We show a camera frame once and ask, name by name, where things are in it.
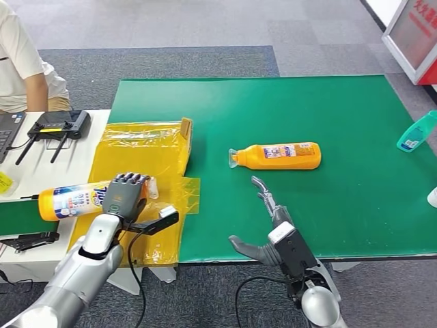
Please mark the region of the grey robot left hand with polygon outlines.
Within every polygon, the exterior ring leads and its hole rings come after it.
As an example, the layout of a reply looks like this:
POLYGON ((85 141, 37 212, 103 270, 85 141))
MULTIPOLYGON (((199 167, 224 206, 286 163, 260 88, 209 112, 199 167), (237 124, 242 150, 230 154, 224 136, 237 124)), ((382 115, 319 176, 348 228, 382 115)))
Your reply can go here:
POLYGON ((108 185, 102 205, 103 214, 115 215, 124 226, 136 222, 146 204, 149 179, 132 172, 116 175, 108 185))

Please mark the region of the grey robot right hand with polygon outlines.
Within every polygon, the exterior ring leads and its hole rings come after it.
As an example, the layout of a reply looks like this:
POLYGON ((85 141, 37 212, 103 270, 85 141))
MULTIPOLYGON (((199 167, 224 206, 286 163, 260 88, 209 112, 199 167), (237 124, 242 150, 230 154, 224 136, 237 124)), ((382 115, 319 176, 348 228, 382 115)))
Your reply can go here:
MULTIPOLYGON (((292 220, 286 206, 277 204, 272 194, 260 178, 251 176, 251 182, 259 189, 257 196, 263 201, 270 216, 273 237, 279 236, 282 232, 291 232, 292 220)), ((228 239, 235 251, 262 264, 274 267, 283 262, 280 254, 275 248, 275 240, 269 241, 263 246, 255 246, 245 243, 235 235, 231 235, 228 239)))

